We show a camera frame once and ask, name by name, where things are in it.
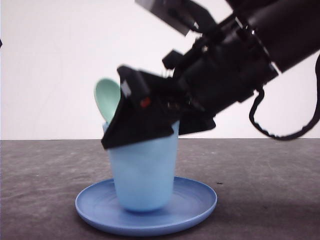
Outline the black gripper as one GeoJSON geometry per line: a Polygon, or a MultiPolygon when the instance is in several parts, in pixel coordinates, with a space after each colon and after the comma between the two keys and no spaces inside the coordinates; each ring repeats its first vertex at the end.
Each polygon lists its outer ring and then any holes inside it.
{"type": "MultiPolygon", "coordinates": [[[[171,51],[162,62],[173,70],[183,92],[180,100],[179,135],[212,130],[215,114],[253,91],[277,73],[262,43],[254,35],[256,9],[237,9],[205,33],[199,33],[185,54],[171,51]]],[[[122,65],[122,75],[153,75],[122,65]]]]}

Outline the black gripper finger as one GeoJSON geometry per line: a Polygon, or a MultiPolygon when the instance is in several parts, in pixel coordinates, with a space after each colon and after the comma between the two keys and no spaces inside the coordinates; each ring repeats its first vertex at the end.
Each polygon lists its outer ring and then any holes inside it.
{"type": "Polygon", "coordinates": [[[104,149],[169,137],[182,117],[183,92],[177,80],[153,74],[120,76],[120,99],[104,133],[104,149]]]}

